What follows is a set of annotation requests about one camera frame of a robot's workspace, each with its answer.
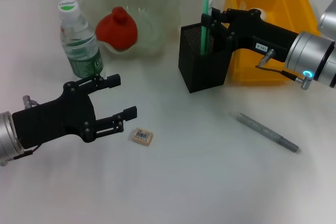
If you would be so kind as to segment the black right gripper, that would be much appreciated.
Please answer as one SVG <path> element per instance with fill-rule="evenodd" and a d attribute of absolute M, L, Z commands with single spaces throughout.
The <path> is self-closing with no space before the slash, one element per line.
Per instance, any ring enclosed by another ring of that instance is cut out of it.
<path fill-rule="evenodd" d="M 202 14 L 201 24 L 209 34 L 224 45 L 231 43 L 232 51 L 249 49 L 261 55 L 273 49 L 272 57 L 279 62 L 285 62 L 298 33 L 270 24 L 260 17 L 257 9 L 240 10 L 227 9 L 220 11 L 212 8 L 212 14 Z"/>

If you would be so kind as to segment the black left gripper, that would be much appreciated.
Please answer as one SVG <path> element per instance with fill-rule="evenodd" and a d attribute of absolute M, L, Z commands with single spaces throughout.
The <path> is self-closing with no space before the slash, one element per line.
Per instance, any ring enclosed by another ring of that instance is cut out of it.
<path fill-rule="evenodd" d="M 96 120 L 86 91 L 98 91 L 121 85 L 119 74 L 104 78 L 96 73 L 76 82 L 64 84 L 61 96 L 53 101 L 13 113 L 19 142 L 25 149 L 65 135 L 77 135 L 85 143 L 121 133 L 124 122 L 137 118 L 136 106 L 108 118 Z"/>

